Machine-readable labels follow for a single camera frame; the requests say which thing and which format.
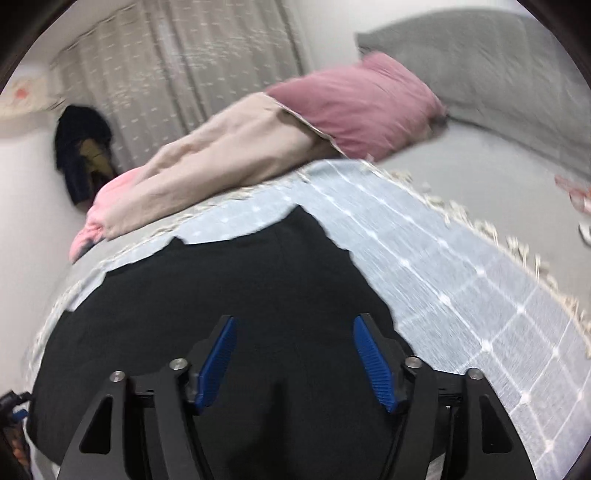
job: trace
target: pillow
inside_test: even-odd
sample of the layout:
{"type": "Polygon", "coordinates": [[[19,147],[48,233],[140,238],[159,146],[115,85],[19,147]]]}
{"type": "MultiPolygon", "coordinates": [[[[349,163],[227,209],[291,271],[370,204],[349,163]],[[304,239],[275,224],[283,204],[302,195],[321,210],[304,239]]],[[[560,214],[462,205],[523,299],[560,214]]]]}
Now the pillow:
{"type": "Polygon", "coordinates": [[[429,120],[445,114],[435,94],[384,53],[279,83],[267,94],[349,158],[382,160],[424,137],[429,120]]]}
{"type": "Polygon", "coordinates": [[[412,70],[449,115],[490,128],[591,175],[591,90],[535,18],[487,9],[441,11],[359,34],[412,70]]]}

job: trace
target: pink object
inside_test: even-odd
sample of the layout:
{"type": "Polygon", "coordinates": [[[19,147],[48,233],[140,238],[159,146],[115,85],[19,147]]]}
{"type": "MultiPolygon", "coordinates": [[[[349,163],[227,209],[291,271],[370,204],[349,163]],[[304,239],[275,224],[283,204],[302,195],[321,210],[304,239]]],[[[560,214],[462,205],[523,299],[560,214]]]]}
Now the pink object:
{"type": "Polygon", "coordinates": [[[566,190],[570,196],[570,203],[581,213],[591,215],[591,187],[584,187],[560,175],[554,176],[556,185],[566,190]]]}
{"type": "Polygon", "coordinates": [[[19,88],[17,90],[17,92],[14,94],[14,96],[16,98],[25,99],[29,96],[29,92],[28,92],[28,90],[25,90],[24,88],[19,88]]]}
{"type": "Polygon", "coordinates": [[[331,136],[349,158],[364,160],[383,160],[424,138],[429,120],[446,114],[427,85],[380,52],[273,85],[267,94],[331,136]]]}
{"type": "Polygon", "coordinates": [[[143,167],[134,168],[111,180],[96,194],[92,207],[86,214],[84,228],[78,232],[70,246],[70,261],[78,260],[89,243],[97,244],[103,238],[103,216],[121,196],[131,188],[143,167]]]}

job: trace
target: blue gripper pad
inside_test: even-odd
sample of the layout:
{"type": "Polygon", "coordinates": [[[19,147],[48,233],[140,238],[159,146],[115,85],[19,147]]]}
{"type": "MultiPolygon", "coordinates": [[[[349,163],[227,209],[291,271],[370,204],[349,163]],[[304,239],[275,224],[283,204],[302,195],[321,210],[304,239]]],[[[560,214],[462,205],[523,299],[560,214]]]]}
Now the blue gripper pad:
{"type": "MultiPolygon", "coordinates": [[[[369,321],[372,322],[372,329],[377,330],[373,320],[369,319],[369,321]]],[[[379,331],[374,333],[376,338],[383,340],[379,331]]],[[[356,317],[353,321],[353,340],[374,389],[375,396],[386,407],[386,410],[392,413],[398,405],[397,396],[394,392],[396,379],[390,365],[388,365],[388,361],[384,358],[368,325],[361,316],[356,317]]],[[[388,355],[387,349],[384,349],[384,353],[388,355]]]]}
{"type": "Polygon", "coordinates": [[[198,413],[215,401],[235,348],[236,321],[230,317],[199,372],[195,397],[195,407],[198,413]]]}

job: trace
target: dark jacket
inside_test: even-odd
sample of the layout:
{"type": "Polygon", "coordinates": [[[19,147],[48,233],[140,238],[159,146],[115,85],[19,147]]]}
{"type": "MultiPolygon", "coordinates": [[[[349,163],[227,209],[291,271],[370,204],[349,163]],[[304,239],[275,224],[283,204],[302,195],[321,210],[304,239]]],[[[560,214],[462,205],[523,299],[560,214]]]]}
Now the dark jacket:
{"type": "Polygon", "coordinates": [[[54,141],[56,167],[64,174],[74,204],[93,200],[116,176],[112,137],[105,119],[91,107],[70,105],[61,115],[54,141]]]}

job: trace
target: black cloth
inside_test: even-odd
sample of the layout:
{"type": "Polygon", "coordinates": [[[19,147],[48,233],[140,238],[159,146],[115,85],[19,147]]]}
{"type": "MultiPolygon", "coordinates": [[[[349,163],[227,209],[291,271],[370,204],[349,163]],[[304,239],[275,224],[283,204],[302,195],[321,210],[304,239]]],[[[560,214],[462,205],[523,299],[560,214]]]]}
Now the black cloth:
{"type": "Polygon", "coordinates": [[[93,200],[106,183],[115,177],[110,165],[111,140],[109,124],[95,109],[83,105],[69,105],[62,113],[56,129],[54,149],[56,167],[64,174],[72,203],[93,200]],[[89,158],[81,152],[84,141],[92,140],[95,150],[89,158]]]}
{"type": "Polygon", "coordinates": [[[238,346],[217,400],[196,419],[216,479],[379,478],[392,426],[353,343],[359,313],[396,337],[388,306],[301,207],[236,239],[173,239],[107,273],[62,315],[33,389],[29,434],[60,463],[111,372],[156,371],[231,314],[238,346]]]}

